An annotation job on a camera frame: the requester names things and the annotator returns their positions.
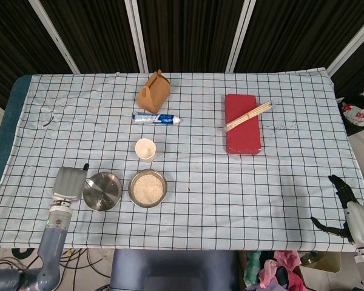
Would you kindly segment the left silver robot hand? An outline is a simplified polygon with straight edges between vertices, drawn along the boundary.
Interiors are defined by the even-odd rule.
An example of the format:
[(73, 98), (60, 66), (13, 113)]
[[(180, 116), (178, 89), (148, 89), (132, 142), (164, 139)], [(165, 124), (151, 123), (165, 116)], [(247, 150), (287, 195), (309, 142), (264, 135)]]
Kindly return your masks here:
[(77, 203), (83, 194), (88, 169), (88, 163), (82, 168), (61, 167), (52, 188), (53, 200)]

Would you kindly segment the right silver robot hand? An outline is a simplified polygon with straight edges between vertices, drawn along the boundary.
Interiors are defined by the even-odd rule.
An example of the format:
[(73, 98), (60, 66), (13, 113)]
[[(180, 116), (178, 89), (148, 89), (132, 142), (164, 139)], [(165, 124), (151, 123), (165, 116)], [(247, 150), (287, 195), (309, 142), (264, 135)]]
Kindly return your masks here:
[(313, 225), (323, 232), (346, 238), (357, 249), (364, 249), (364, 206), (358, 202), (352, 189), (344, 180), (336, 175), (329, 175), (328, 179), (336, 189), (346, 221), (343, 228), (339, 229), (325, 226), (312, 216)]

